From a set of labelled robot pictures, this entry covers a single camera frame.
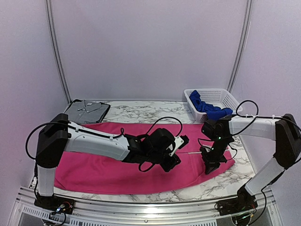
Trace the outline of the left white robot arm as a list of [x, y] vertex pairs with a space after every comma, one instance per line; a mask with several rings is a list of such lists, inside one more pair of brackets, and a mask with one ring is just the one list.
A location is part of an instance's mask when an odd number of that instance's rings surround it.
[[176, 151], [183, 148], [189, 139], [186, 135], [173, 135], [166, 128], [147, 131], [138, 136], [124, 133], [110, 134], [88, 129], [68, 119], [64, 113], [58, 114], [52, 121], [34, 128], [26, 143], [39, 132], [36, 155], [30, 158], [37, 166], [37, 200], [54, 210], [59, 206], [59, 198], [54, 195], [55, 171], [64, 152], [77, 152], [109, 157], [117, 161], [142, 166], [145, 162], [160, 165], [169, 172], [181, 160]]

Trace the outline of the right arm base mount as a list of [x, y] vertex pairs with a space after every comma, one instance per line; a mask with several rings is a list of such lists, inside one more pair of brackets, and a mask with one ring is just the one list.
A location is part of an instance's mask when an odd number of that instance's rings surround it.
[[254, 210], [257, 207], [258, 204], [255, 196], [245, 193], [238, 194], [236, 198], [220, 200], [214, 206], [221, 216]]

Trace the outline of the pink trousers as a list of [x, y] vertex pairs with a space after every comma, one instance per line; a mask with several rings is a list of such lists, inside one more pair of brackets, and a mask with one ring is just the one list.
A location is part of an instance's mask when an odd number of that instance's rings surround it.
[[176, 135], [180, 130], [189, 143], [177, 151], [181, 163], [169, 172], [155, 165], [140, 172], [138, 164], [88, 153], [65, 152], [55, 172], [54, 186], [63, 190], [92, 194], [154, 194], [178, 190], [210, 180], [235, 164], [230, 151], [225, 151], [226, 163], [210, 174], [205, 173], [202, 155], [198, 153], [198, 138], [202, 124], [157, 124]]

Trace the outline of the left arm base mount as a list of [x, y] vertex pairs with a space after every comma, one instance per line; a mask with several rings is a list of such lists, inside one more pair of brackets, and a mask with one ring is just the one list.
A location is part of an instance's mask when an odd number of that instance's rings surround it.
[[66, 214], [72, 214], [75, 201], [73, 199], [64, 198], [56, 195], [41, 196], [36, 194], [34, 205], [53, 212], [64, 212]]

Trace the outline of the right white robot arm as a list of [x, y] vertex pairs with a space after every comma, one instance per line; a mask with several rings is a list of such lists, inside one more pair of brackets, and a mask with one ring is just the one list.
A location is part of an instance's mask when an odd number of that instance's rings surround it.
[[[292, 100], [281, 102], [272, 101], [266, 102], [266, 106], [263, 108], [264, 113], [272, 114], [282, 114], [282, 113], [292, 113], [297, 121], [297, 124], [301, 124], [301, 100], [299, 98], [293, 98]], [[258, 172], [266, 161], [274, 153], [275, 142], [270, 141], [266, 138], [254, 138], [245, 135], [239, 136], [239, 145], [243, 145], [243, 154], [248, 155], [249, 163], [246, 165], [249, 167], [252, 165], [253, 171]], [[298, 163], [288, 170], [274, 185], [271, 186], [273, 195], [278, 203], [293, 203], [296, 199], [300, 201], [301, 198], [301, 176], [299, 175], [299, 170], [301, 169], [301, 164]], [[238, 189], [239, 185], [242, 185], [244, 180], [239, 180], [238, 182], [230, 182], [230, 178], [222, 174], [223, 184], [221, 186], [210, 180], [206, 187], [212, 188], [213, 191], [206, 196], [206, 198], [221, 198], [229, 195], [233, 195]]]

